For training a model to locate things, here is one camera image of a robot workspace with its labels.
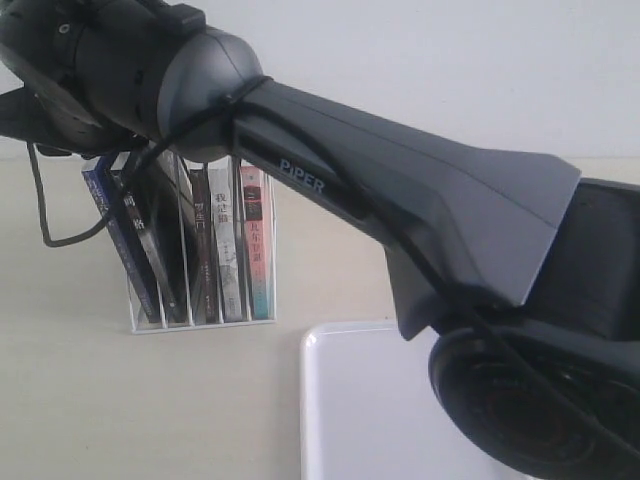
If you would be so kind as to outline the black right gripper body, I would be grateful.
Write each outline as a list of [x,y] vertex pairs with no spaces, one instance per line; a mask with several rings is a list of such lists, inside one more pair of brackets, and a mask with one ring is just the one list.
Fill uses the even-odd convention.
[[43,146],[48,156],[145,144],[90,104],[76,56],[86,29],[120,38],[149,19],[148,1],[3,1],[1,62],[24,86],[1,95],[1,135]]

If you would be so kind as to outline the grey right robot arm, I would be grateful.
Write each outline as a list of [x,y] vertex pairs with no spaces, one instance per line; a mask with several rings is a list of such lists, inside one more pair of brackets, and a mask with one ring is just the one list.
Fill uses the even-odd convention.
[[48,156],[245,159],[378,241],[463,435],[540,479],[639,475],[639,189],[286,86],[203,11],[5,1],[1,133]]

